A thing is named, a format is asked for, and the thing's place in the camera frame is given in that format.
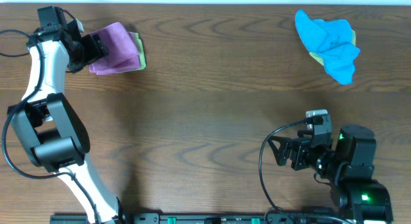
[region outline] wooden table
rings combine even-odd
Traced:
[[[32,32],[36,9],[1,4],[1,30]],[[68,74],[66,96],[88,129],[91,158],[125,209],[163,212],[265,212],[258,177],[263,138],[278,126],[326,108],[334,136],[347,123],[376,134],[374,178],[391,195],[396,223],[411,219],[411,13],[393,6],[57,4],[89,33],[113,22],[138,31],[144,71]],[[354,83],[339,85],[302,45],[294,14],[347,19],[361,49]],[[0,51],[25,52],[25,39],[2,35]],[[0,60],[0,123],[27,88],[30,57]],[[297,129],[284,132],[295,136]],[[13,131],[13,161],[32,166]],[[264,157],[275,203],[285,209],[332,206],[329,188],[307,169]],[[47,223],[56,212],[83,213],[59,179],[35,181],[0,158],[0,223]]]

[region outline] black bracket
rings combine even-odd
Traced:
[[[36,131],[48,117],[53,118],[55,128]],[[11,124],[31,163],[44,166],[48,172],[70,164],[82,165],[84,154],[90,151],[87,130],[62,93],[27,103]]]
[[[328,148],[331,147],[333,140],[330,139],[332,127],[331,118],[328,114],[313,116],[313,129],[312,130],[299,130],[297,135],[299,138],[291,139],[287,137],[272,136],[268,140],[275,161],[279,166],[284,166],[287,159],[292,161],[291,167],[298,171],[309,167],[306,162],[306,155],[318,145],[324,145]],[[275,146],[274,141],[279,143],[279,148]]]
[[[92,64],[109,54],[108,48],[98,35],[81,36],[77,20],[67,23],[63,9],[57,6],[47,6],[37,10],[40,27],[31,36],[37,42],[61,41],[69,54],[67,65],[71,73],[81,71],[86,65]]]

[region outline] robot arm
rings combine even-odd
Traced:
[[[48,172],[69,172],[75,175],[90,196],[87,199],[69,175],[58,176],[72,190],[87,213],[89,223],[123,223],[121,206],[93,166],[87,131],[64,97],[66,69],[76,73],[108,54],[99,36],[86,35],[77,19],[66,23],[63,10],[54,6],[38,9],[41,28],[31,36],[44,57],[44,74],[40,90],[12,119],[12,126],[31,162],[45,167]],[[30,81],[23,99],[30,95],[40,77],[40,55],[28,42],[31,55]],[[54,120],[55,128],[37,132],[43,122]]]
[[[44,167],[48,172],[58,173],[58,177],[80,201],[87,213],[87,217],[80,217],[80,220],[104,224],[140,224],[139,220],[149,220],[150,217],[153,224],[176,224],[177,220],[185,224],[295,223],[295,219],[288,219],[292,213],[283,211],[269,214],[268,221],[265,216],[231,216],[227,219],[226,216],[208,215],[125,215],[116,195],[105,187],[93,166],[88,154],[90,141],[87,131],[64,96],[66,69],[72,73],[81,71],[84,66],[107,55],[108,50],[99,36],[81,36],[83,29],[80,21],[75,19],[66,23],[61,8],[49,6],[38,9],[38,13],[41,27],[31,37],[37,41],[42,54],[37,52],[37,48],[32,48],[34,43],[27,43],[33,62],[30,82],[23,98],[37,91],[35,87],[42,76],[39,56],[44,58],[42,84],[40,90],[24,104],[24,109],[14,114],[11,124],[31,163]],[[289,158],[294,170],[313,168],[322,178],[328,179],[331,198],[339,209],[338,216],[343,220],[337,218],[333,211],[327,214],[324,211],[294,213],[295,216],[301,218],[301,223],[313,223],[313,220],[320,220],[320,223],[347,223],[345,220],[354,220],[353,223],[365,223],[366,220],[390,223],[393,218],[388,191],[372,179],[372,160],[376,149],[374,134],[364,127],[345,126],[341,130],[342,138],[333,151],[331,118],[326,110],[311,111],[306,115],[309,121],[306,124],[309,126],[307,130],[297,133],[299,138],[278,137],[273,132],[263,143],[261,152],[268,142],[279,166],[284,166]],[[36,131],[35,128],[51,120],[55,128]],[[55,216],[51,223],[78,223],[66,219]]]

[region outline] black cable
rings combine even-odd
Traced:
[[[23,54],[18,54],[18,55],[7,55],[7,54],[0,53],[1,56],[5,56],[5,57],[20,57],[20,56],[25,56],[28,54],[30,53],[23,53]]]
[[[302,215],[301,217],[303,217],[303,218],[328,219],[328,220],[339,221],[343,224],[352,224],[352,223],[350,223],[346,220],[342,220],[341,218],[334,217],[334,216],[329,216],[329,215],[305,214],[305,215]]]
[[[349,162],[343,161],[338,165],[337,172],[335,173],[335,178],[334,178],[334,184],[336,186],[338,186],[338,180],[340,179],[341,170],[346,164],[349,164]]]
[[[264,185],[263,169],[262,169],[262,168],[263,168],[263,151],[264,151],[264,147],[265,147],[265,145],[267,144],[268,140],[269,140],[275,133],[280,132],[281,130],[284,130],[284,129],[286,129],[286,128],[293,127],[293,126],[296,126],[296,125],[302,125],[302,124],[305,124],[305,123],[306,123],[306,120],[304,119],[304,120],[302,120],[302,121],[298,121],[298,122],[295,122],[295,123],[292,123],[292,124],[289,124],[289,125],[284,125],[284,126],[278,128],[278,129],[274,130],[271,134],[269,134],[267,137],[265,137],[265,140],[263,141],[263,144],[261,145],[261,149],[260,149],[260,152],[259,152],[258,172],[259,172],[259,181],[260,181],[260,183],[261,183],[261,187],[263,188],[264,194],[265,194],[265,196],[267,197],[268,202],[270,202],[271,206],[272,206],[277,212],[280,212],[280,213],[283,213],[283,212],[284,212],[283,208],[278,207],[278,206],[276,206],[276,205],[274,204],[274,202],[271,200],[271,197],[270,197],[270,195],[268,194],[267,189],[265,188],[265,185]]]
[[[84,189],[84,187],[81,185],[81,183],[79,183],[79,181],[76,178],[76,175],[74,175],[72,173],[68,173],[68,172],[60,172],[60,173],[55,173],[53,175],[44,175],[44,176],[31,175],[31,174],[28,174],[28,173],[25,173],[25,172],[21,171],[15,164],[13,164],[12,160],[10,159],[10,157],[8,155],[7,147],[6,147],[6,136],[7,136],[8,127],[10,126],[10,122],[12,121],[12,118],[17,113],[17,111],[22,109],[27,104],[28,100],[30,98],[32,98],[40,90],[40,86],[42,84],[42,79],[44,77],[44,55],[42,54],[42,51],[41,51],[37,41],[34,38],[32,38],[31,36],[29,36],[28,34],[22,32],[22,31],[19,31],[19,30],[0,31],[0,35],[4,34],[4,33],[18,33],[18,34],[24,35],[31,42],[34,43],[34,45],[36,46],[37,51],[39,52],[39,57],[40,57],[40,74],[39,74],[39,80],[37,82],[37,85],[34,87],[34,91],[30,95],[25,97],[22,101],[20,101],[20,103],[18,103],[16,106],[14,106],[13,109],[10,111],[10,113],[7,116],[6,122],[4,123],[3,132],[1,134],[1,147],[2,147],[2,150],[3,150],[3,155],[4,155],[8,165],[16,173],[18,173],[18,174],[20,174],[24,177],[30,178],[30,179],[42,180],[42,179],[55,178],[55,177],[59,177],[59,176],[62,176],[62,175],[70,176],[71,180],[73,180],[75,182],[75,184],[79,187],[79,189],[84,193],[87,200],[90,202],[90,205],[91,205],[91,207],[94,211],[94,220],[95,220],[96,224],[99,224],[100,222],[98,221],[98,213],[97,213],[96,205],[93,203],[92,198],[90,197],[89,193]]]
[[[270,208],[267,209],[267,211],[265,211],[264,221],[267,219],[267,214],[268,214],[268,212],[270,212],[272,209],[274,209],[274,208],[273,208],[273,207],[270,207]]]
[[[67,10],[63,10],[64,13],[68,14],[73,20],[76,20],[76,18]]]
[[[319,180],[317,180],[317,176],[318,176],[318,175],[319,175],[319,174],[318,174],[317,172],[314,173],[314,180],[315,180],[316,182],[318,182],[319,184],[324,184],[324,185],[330,186],[330,184],[327,183],[327,182],[320,182]]]

